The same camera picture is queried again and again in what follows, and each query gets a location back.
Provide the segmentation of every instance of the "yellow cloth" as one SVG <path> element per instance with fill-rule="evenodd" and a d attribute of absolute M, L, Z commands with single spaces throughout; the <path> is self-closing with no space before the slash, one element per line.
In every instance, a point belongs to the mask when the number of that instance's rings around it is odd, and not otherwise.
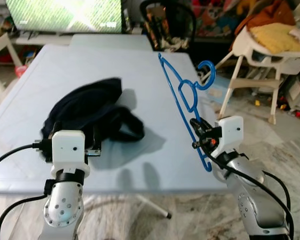
<path fill-rule="evenodd" d="M 254 39 L 265 46 L 271 53 L 300 52 L 300 43 L 289 32 L 295 26 L 282 23 L 271 23 L 250 29 Z"/>

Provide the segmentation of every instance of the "television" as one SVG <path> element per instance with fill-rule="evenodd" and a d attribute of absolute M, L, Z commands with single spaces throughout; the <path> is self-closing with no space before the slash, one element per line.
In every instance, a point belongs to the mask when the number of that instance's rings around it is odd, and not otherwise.
<path fill-rule="evenodd" d="M 6 0 L 18 30 L 121 33 L 121 0 Z"/>

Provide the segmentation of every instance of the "silver robot arm segment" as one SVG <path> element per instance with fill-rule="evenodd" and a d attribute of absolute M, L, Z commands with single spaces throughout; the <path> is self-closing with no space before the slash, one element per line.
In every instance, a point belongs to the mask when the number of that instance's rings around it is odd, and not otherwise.
<path fill-rule="evenodd" d="M 245 154 L 239 154 L 237 148 L 244 139 L 243 118 L 231 116 L 218 120 L 215 127 L 207 129 L 209 124 L 192 119 L 190 121 L 199 141 L 192 144 L 210 149 L 210 155 L 218 162 L 227 165 L 268 186 L 267 176 L 252 164 Z M 241 219 L 251 240 L 288 240 L 289 231 L 282 207 L 268 193 L 251 181 L 212 162 L 213 174 L 225 182 L 229 191 L 237 200 Z"/>

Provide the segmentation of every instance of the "blue plastic hanger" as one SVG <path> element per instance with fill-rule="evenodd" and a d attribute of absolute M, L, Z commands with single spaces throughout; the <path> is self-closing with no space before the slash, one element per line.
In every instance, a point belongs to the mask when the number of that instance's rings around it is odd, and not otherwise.
<path fill-rule="evenodd" d="M 176 103 L 176 106 L 178 107 L 179 109 L 179 112 L 181 114 L 181 117 L 183 119 L 183 122 L 186 126 L 186 129 L 188 130 L 191 138 L 192 138 L 192 141 L 193 142 L 196 142 L 196 138 L 195 138 L 195 135 L 194 133 L 192 132 L 192 129 L 190 128 L 189 126 L 189 123 L 187 122 L 187 119 L 181 109 L 181 106 L 180 106 L 180 103 L 177 99 L 177 95 L 176 95 L 176 92 L 171 84 L 171 81 L 169 79 L 169 76 L 167 74 L 167 71 L 165 69 L 165 64 L 171 69 L 171 71 L 173 72 L 173 74 L 176 76 L 176 78 L 179 80 L 179 85 L 178 85 L 178 92 L 181 96 L 181 99 L 186 107 L 186 110 L 189 112 L 189 113 L 192 113 L 194 112 L 194 115 L 195 115 L 195 118 L 201 122 L 201 119 L 200 119 L 200 115 L 199 115 L 199 112 L 198 112 L 198 93 L 197 93 L 197 89 L 203 91 L 203 90 L 207 90 L 212 84 L 213 82 L 215 81 L 215 78 L 216 78 L 216 68 L 215 68 L 215 65 L 211 62 L 211 61 L 202 61 L 200 62 L 200 64 L 198 65 L 198 68 L 201 69 L 203 66 L 208 66 L 210 68 L 210 77 L 209 77 L 209 80 L 208 82 L 205 84 L 205 85 L 200 85 L 200 83 L 198 81 L 196 81 L 195 83 L 191 82 L 190 80 L 188 79 L 182 79 L 181 76 L 179 75 L 179 73 L 174 69 L 174 67 L 164 58 L 161 56 L 161 53 L 158 54 L 158 57 L 159 57 L 159 60 L 160 60 L 160 63 L 161 63 L 161 66 L 162 66 L 162 69 L 163 69 L 163 72 L 164 72 L 164 75 L 166 77 L 166 80 L 169 84 L 169 87 L 171 89 L 171 92 L 172 92 L 172 95 L 173 95 L 173 98 L 174 98 L 174 101 Z M 185 95 L 184 93 L 182 92 L 182 87 L 184 84 L 187 84 L 191 90 L 192 90 L 192 93 L 193 93 L 193 105 L 190 106 L 185 98 Z M 211 163 L 210 162 L 206 162 L 205 161 L 205 158 L 207 157 L 205 154 L 202 153 L 201 149 L 198 147 L 197 149 L 197 152 L 199 154 L 199 157 L 202 161 L 202 164 L 204 166 L 204 169 L 207 171 L 207 172 L 211 172 L 212 171 L 212 166 L 211 166 Z"/>

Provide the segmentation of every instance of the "black cable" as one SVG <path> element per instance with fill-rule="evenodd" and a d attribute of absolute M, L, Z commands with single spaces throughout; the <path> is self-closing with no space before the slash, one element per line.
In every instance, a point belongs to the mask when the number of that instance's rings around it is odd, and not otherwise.
<path fill-rule="evenodd" d="M 33 147 L 34 147 L 33 144 L 29 144 L 29 145 L 24 145 L 24 146 L 21 146 L 21 147 L 17 147 L 17 148 L 15 148 L 15 149 L 11 150 L 11 151 L 8 151 L 7 153 L 5 153 L 4 155 L 2 155 L 2 156 L 0 157 L 0 162 L 1 162 L 3 159 L 5 159 L 6 157 L 8 157 L 8 156 L 10 156 L 10 155 L 12 155 L 12 154 L 14 154 L 14 153 L 16 153 L 16 152 L 19 152 L 19 151 L 24 150 L 24 149 L 32 149 Z"/>
<path fill-rule="evenodd" d="M 37 201 L 37 200 L 41 200 L 41 199 L 44 199 L 46 198 L 47 195 L 44 194 L 42 196 L 35 196 L 35 197 L 30 197 L 30 198 L 26 198 L 26 199 L 22 199 L 20 201 L 17 201 L 15 202 L 14 204 L 12 204 L 11 206 L 9 206 L 3 213 L 2 215 L 0 216 L 0 232 L 1 232 L 1 226 L 2 226 L 2 223 L 4 222 L 4 219 L 5 217 L 7 216 L 7 214 L 12 210 L 14 209 L 16 206 L 20 205 L 20 204 L 24 204 L 24 203 L 27 203 L 27 202 L 32 202 L 32 201 Z"/>
<path fill-rule="evenodd" d="M 262 171 L 265 175 L 268 175 L 269 177 L 273 178 L 274 180 L 276 180 L 281 187 L 283 188 L 284 194 L 285 194 L 285 198 L 286 198 L 286 207 L 289 209 L 289 211 L 291 210 L 291 200 L 290 200 L 290 194 L 289 194 L 289 190 L 286 187 L 286 185 L 284 184 L 284 182 L 278 178 L 277 176 L 271 174 L 270 172 L 267 171 Z"/>
<path fill-rule="evenodd" d="M 252 178 L 251 176 L 244 174 L 243 172 L 240 172 L 238 170 L 235 170 L 232 167 L 229 167 L 225 164 L 222 164 L 221 162 L 218 162 L 213 156 L 211 156 L 210 152 L 208 151 L 208 149 L 201 145 L 201 148 L 203 150 L 203 152 L 206 154 L 206 156 L 208 158 L 211 159 L 211 161 L 213 161 L 215 164 L 217 164 L 221 169 L 226 169 L 229 172 L 236 174 L 250 182 L 252 182 L 253 184 L 257 185 L 259 188 L 261 188 L 263 191 L 265 191 L 267 194 L 269 194 L 285 211 L 286 213 L 286 219 L 288 226 L 289 226 L 289 236 L 291 238 L 291 240 L 294 239 L 294 231 L 295 231 L 295 226 L 294 226 L 294 220 L 292 218 L 292 215 L 290 213 L 290 210 L 287 208 L 287 206 L 280 200 L 280 198 L 278 198 L 269 188 L 267 188 L 265 185 L 263 185 L 262 183 L 258 182 L 257 180 L 255 180 L 254 178 Z"/>
<path fill-rule="evenodd" d="M 0 163 L 3 159 L 9 157 L 10 155 L 19 152 L 24 149 L 39 149 L 41 151 L 51 153 L 52 152 L 52 140 L 51 139 L 42 139 L 40 142 L 35 142 L 32 144 L 24 145 L 17 147 L 15 149 L 12 149 L 11 151 L 8 151 L 7 153 L 3 154 L 0 157 Z"/>

